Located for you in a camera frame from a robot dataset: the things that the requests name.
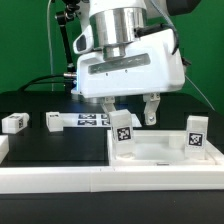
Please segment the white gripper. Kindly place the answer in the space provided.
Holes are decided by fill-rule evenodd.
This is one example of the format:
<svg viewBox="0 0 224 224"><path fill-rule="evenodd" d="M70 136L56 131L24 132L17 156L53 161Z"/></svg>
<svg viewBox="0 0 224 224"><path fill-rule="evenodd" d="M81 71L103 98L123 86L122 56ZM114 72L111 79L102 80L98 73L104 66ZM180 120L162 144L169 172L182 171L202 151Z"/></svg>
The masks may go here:
<svg viewBox="0 0 224 224"><path fill-rule="evenodd" d="M84 54L77 62L76 91L84 98L103 97L105 114L116 110L113 96L144 94L145 123L155 125L159 93L180 90L185 82L180 52L172 54L173 48L173 31L167 29L128 44L123 58L106 62L101 52Z"/></svg>

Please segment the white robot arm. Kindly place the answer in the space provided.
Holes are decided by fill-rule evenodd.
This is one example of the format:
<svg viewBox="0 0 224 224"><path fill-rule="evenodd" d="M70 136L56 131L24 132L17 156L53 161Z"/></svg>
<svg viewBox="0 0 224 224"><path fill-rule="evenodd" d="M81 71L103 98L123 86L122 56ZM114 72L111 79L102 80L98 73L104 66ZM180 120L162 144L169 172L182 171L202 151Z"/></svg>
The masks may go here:
<svg viewBox="0 0 224 224"><path fill-rule="evenodd" d="M192 12L201 0L76 0L82 33L74 94L99 98L105 112L116 96L141 95L148 125L156 123L162 92L185 82L172 16Z"/></svg>

